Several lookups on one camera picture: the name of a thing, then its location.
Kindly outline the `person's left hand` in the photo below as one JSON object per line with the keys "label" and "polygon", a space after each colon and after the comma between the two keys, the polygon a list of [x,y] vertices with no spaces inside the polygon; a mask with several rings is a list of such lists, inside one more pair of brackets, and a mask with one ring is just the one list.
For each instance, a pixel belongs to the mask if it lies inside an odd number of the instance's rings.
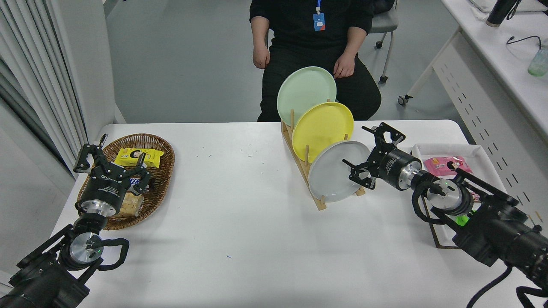
{"label": "person's left hand", "polygon": [[350,77],[354,74],[356,54],[343,53],[335,62],[334,78]]}

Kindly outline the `person's right hand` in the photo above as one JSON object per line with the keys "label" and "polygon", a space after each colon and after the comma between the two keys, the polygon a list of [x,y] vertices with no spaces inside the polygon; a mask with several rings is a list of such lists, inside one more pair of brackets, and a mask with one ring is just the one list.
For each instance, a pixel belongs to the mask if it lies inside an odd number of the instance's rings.
{"label": "person's right hand", "polygon": [[265,69],[270,63],[270,51],[264,45],[253,47],[253,64],[258,69]]}

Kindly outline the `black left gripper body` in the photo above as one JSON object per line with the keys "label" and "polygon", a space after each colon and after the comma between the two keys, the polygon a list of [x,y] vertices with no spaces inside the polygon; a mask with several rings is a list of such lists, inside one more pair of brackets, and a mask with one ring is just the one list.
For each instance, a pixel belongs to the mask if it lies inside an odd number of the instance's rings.
{"label": "black left gripper body", "polygon": [[90,179],[80,197],[80,208],[101,208],[102,210],[120,210],[130,180],[121,179],[119,174],[104,175],[102,171],[90,172]]}

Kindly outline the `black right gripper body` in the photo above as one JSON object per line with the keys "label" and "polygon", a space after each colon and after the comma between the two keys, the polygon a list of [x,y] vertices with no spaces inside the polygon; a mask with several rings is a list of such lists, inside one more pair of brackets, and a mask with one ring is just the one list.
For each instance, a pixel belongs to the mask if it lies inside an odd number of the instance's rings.
{"label": "black right gripper body", "polygon": [[378,177],[399,191],[409,188],[415,189],[418,185],[419,173],[422,170],[422,163],[419,158],[411,156],[400,149],[394,148],[391,151],[381,151],[379,154]]}

